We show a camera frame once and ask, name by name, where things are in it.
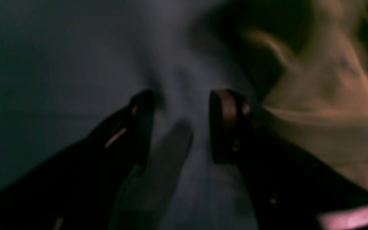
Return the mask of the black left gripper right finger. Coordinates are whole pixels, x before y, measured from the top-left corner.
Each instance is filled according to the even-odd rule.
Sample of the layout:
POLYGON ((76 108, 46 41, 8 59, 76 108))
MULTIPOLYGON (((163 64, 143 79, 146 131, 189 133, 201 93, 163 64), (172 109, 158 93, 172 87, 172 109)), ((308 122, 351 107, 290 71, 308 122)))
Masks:
POLYGON ((276 137, 241 94, 212 90, 213 161, 234 164, 260 230, 368 230, 368 191, 276 137))

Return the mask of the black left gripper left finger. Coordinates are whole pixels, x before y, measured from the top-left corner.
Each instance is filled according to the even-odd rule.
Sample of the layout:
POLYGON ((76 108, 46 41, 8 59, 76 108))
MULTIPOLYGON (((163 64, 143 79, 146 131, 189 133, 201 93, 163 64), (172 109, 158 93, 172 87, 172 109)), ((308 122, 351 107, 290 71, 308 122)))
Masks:
POLYGON ((149 157, 151 90, 102 121, 83 140, 0 190, 0 230, 106 230, 119 189, 149 157))

